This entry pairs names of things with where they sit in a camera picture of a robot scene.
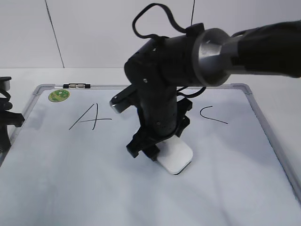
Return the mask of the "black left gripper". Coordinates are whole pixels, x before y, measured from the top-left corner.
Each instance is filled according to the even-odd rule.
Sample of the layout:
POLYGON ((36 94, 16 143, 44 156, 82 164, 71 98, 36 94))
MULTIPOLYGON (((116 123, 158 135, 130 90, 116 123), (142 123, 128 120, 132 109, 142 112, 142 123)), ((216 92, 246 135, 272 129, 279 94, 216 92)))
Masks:
POLYGON ((12 103, 7 97, 0 98, 0 151, 6 152, 11 147, 11 142, 8 136, 8 125, 21 127, 25 119, 21 113, 13 113, 12 103))

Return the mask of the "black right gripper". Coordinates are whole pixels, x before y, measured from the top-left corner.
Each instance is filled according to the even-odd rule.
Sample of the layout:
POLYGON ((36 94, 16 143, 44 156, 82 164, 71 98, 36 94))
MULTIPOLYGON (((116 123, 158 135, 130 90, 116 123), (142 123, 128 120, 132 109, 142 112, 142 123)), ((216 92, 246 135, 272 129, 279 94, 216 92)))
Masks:
POLYGON ((177 87, 201 86, 192 66, 195 41, 196 37, 187 35, 150 39, 125 63, 125 74, 137 90, 147 128, 139 128, 126 145, 134 158, 142 151, 156 161, 160 137, 180 137, 189 126, 186 113, 192 102, 187 98, 177 101, 177 87))

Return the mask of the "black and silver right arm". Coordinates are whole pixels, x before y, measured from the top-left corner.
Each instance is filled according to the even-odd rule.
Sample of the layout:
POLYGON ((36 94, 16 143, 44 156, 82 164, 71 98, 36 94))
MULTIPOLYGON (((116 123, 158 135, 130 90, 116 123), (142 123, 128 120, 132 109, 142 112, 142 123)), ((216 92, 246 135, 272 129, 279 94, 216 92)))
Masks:
POLYGON ((125 63, 126 77, 135 90, 129 97, 137 108, 140 128, 127 150, 157 158, 157 144, 180 136, 189 125, 191 96, 177 100, 178 87, 222 85, 232 74, 301 75, 301 24, 281 22, 228 35, 205 29, 202 23, 181 36, 151 36, 125 63))

